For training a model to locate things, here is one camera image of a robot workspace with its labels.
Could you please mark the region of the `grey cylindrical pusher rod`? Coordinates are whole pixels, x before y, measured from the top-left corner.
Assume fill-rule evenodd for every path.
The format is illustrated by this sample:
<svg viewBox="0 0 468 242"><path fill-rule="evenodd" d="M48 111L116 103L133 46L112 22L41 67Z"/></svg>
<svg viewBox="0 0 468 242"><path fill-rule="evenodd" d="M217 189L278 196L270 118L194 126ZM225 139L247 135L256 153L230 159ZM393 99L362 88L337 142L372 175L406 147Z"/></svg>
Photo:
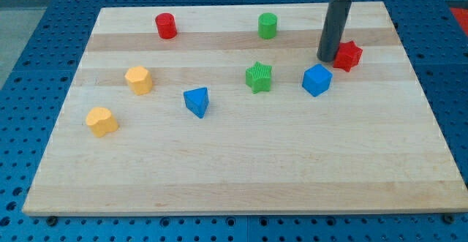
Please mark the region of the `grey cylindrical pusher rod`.
<svg viewBox="0 0 468 242"><path fill-rule="evenodd" d="M322 28L317 57L323 62L335 60L350 12L352 0L330 0Z"/></svg>

